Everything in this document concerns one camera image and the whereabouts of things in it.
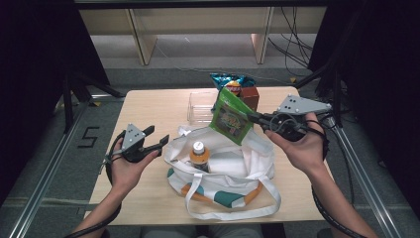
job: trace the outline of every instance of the gray floor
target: gray floor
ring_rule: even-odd
[[[315,35],[302,35],[301,39],[313,45]],[[271,39],[280,47],[286,48],[287,41],[281,35]],[[251,38],[248,35],[188,35],[159,36],[157,47],[148,66],[140,66],[134,41],[131,36],[92,37],[106,68],[111,85],[122,92],[131,89],[156,87],[200,87],[213,85],[208,77],[210,71],[252,73],[259,85],[289,85],[290,78],[305,75],[309,70],[287,59],[271,44],[267,46],[264,64],[256,64]],[[297,48],[290,49],[297,56]],[[197,78],[196,81],[185,78]],[[317,81],[300,89],[305,97],[314,97]],[[102,93],[91,88],[92,93]],[[100,105],[88,105],[70,138],[68,146],[53,180],[48,184],[41,206],[29,220],[26,237],[62,237],[67,234],[83,217],[85,204],[95,184],[100,163],[114,130],[122,100],[104,99]],[[76,103],[74,111],[83,111],[84,105]],[[64,128],[63,108],[58,105],[43,139],[33,158],[28,162],[8,199],[0,210],[0,237],[8,237],[18,221],[26,202],[36,190],[37,184],[59,145]],[[419,237],[420,222],[409,204],[401,195],[398,187],[386,168],[380,167],[380,160],[364,129],[354,116],[344,115],[344,129],[359,156],[368,177],[371,179],[378,196],[391,214],[400,237]],[[97,137],[92,148],[81,148],[91,141],[83,140],[86,128],[88,136]],[[334,178],[348,199],[351,197],[349,177],[344,158],[330,133],[332,146],[327,157]],[[385,237],[380,223],[363,193],[360,185],[352,176],[355,195],[355,208],[371,224],[379,237]],[[287,237],[316,237],[316,233],[328,224],[324,221],[302,221],[284,223]],[[113,237],[137,237],[139,227],[113,226]]]

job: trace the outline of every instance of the wooden table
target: wooden table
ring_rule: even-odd
[[[178,137],[180,125],[188,125],[187,109],[191,92],[217,92],[215,88],[207,89],[168,89],[136,90],[127,94],[120,112],[110,146],[114,139],[129,123],[134,123],[141,130],[155,125],[155,132],[149,135],[145,146],[153,145],[160,138],[169,134],[169,141]],[[294,87],[260,87],[259,112],[272,112],[288,93],[298,95]],[[256,132],[266,139],[259,126]],[[312,198],[310,182],[306,175],[294,168],[283,151],[275,147],[274,184],[280,191],[282,203],[279,211],[271,216],[240,220],[234,222],[284,222],[299,220],[321,220]],[[161,158],[156,158],[144,171],[136,188],[123,201],[119,216],[112,225],[165,225],[165,224],[210,224],[222,223],[215,220],[198,220],[191,217],[184,206],[184,197],[169,185],[166,173],[169,165]],[[96,182],[90,204],[99,203],[111,186],[103,172]],[[242,209],[257,208],[272,204],[272,198],[266,191]],[[226,211],[227,208],[217,204],[191,201],[195,212]]]

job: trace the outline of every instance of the aluminum rail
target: aluminum rail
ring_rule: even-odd
[[[16,221],[14,228],[10,234],[10,238],[20,238],[25,237],[28,229],[34,220],[34,217],[40,207],[43,197],[46,194],[53,177],[62,161],[63,155],[65,154],[68,144],[71,141],[75,128],[77,127],[78,122],[80,121],[81,116],[83,115],[84,111],[88,106],[88,102],[80,103],[80,109],[77,111],[75,115],[75,120],[73,125],[69,128],[68,132],[64,134],[55,149],[54,154],[52,155],[52,159],[50,160],[49,164],[47,165],[46,170],[43,173],[40,181],[37,184],[34,192],[32,193],[31,197],[29,198],[27,204],[25,205],[21,215]]]
[[[329,118],[329,123],[331,126],[336,125],[336,122],[333,118]],[[377,221],[379,222],[380,227],[382,228],[383,233],[388,238],[402,237],[398,228],[396,227],[391,214],[377,193],[376,189],[371,182],[368,173],[366,172],[364,166],[359,160],[358,155],[353,149],[350,141],[344,132],[343,128],[334,127],[333,130],[337,132],[343,148],[347,153],[349,164],[355,173],[355,177],[358,180],[362,191],[367,199],[367,202],[370,204],[370,207],[376,216]]]

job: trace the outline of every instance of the human arm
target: human arm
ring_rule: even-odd
[[[118,140],[114,151],[121,149],[123,139]],[[73,230],[77,232],[85,228],[102,222],[118,208],[127,194],[138,184],[145,167],[158,155],[158,151],[153,151],[138,163],[130,163],[121,155],[112,157],[112,187],[105,198],[93,209],[89,215]],[[88,233],[82,237],[101,237],[105,227]]]
[[[306,115],[306,120],[317,121],[314,113]],[[309,127],[322,132],[320,125],[308,122]],[[303,171],[312,183],[319,201],[336,221],[366,237],[376,237],[373,230],[347,202],[346,198],[331,178],[323,160],[322,138],[312,132],[297,142],[290,142],[269,130],[265,134],[277,144],[290,162]],[[348,237],[338,229],[332,229],[334,237]]]

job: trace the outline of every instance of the wrist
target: wrist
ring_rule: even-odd
[[[129,190],[122,189],[120,187],[112,186],[108,195],[112,196],[114,199],[123,200],[129,194]]]
[[[314,166],[305,173],[312,183],[318,183],[319,181],[325,180],[325,178],[330,178],[330,174],[324,164]]]

